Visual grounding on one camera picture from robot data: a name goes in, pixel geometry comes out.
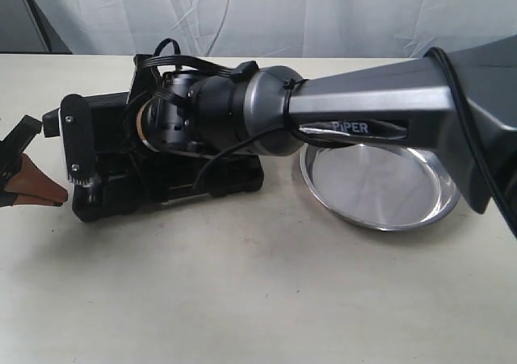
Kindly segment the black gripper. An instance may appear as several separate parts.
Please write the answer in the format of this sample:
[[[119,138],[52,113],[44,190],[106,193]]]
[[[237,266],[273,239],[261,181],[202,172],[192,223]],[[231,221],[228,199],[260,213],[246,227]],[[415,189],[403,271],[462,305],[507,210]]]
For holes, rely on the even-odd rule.
[[[92,99],[95,203],[165,203],[210,191],[210,148],[194,130],[191,88],[210,64],[182,53],[137,54],[128,91]],[[60,109],[42,116],[61,135]]]

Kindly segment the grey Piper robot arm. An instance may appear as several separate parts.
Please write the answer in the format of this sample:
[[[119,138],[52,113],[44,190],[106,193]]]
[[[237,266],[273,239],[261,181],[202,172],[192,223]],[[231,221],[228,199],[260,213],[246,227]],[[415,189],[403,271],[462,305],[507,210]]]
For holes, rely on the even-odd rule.
[[[138,54],[127,92],[69,94],[43,117],[62,140],[84,222],[196,195],[258,190],[260,157],[303,144],[434,153],[469,206],[516,227],[516,39],[316,79],[246,61]]]

